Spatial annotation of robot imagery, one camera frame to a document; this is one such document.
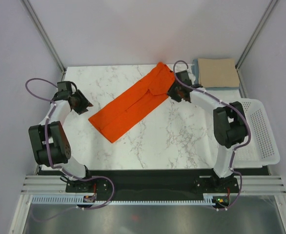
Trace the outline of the orange t shirt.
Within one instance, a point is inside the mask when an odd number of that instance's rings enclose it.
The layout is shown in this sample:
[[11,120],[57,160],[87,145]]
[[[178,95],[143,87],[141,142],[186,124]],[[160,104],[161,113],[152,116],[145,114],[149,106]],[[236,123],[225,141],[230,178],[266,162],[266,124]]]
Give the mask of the orange t shirt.
[[88,120],[114,143],[168,99],[167,92],[174,81],[173,71],[159,62],[146,76]]

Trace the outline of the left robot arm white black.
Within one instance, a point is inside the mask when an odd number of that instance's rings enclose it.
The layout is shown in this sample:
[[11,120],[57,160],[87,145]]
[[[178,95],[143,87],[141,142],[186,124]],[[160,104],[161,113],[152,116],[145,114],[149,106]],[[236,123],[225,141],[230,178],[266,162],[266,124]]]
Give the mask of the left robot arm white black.
[[25,83],[25,88],[29,94],[50,104],[45,118],[38,125],[28,129],[36,163],[57,169],[69,178],[77,180],[77,186],[84,192],[92,190],[94,180],[88,168],[72,156],[71,146],[63,129],[63,124],[72,111],[82,115],[93,104],[72,81],[61,81],[56,85],[53,84],[57,88],[57,92],[52,99],[39,97],[31,92],[28,87],[28,84],[34,80],[53,83],[42,78],[31,78]]

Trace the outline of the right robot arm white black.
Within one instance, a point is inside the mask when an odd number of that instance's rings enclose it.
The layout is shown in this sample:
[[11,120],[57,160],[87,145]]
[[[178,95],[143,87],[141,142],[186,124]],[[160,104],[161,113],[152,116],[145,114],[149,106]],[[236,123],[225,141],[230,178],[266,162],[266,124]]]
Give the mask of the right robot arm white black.
[[175,101],[185,100],[201,107],[213,118],[213,134],[219,144],[217,161],[213,167],[216,176],[210,180],[216,192],[228,186],[226,177],[233,174],[236,150],[246,146],[251,140],[251,131],[240,102],[225,103],[208,93],[200,85],[193,85],[188,71],[174,74],[175,81],[167,94]]

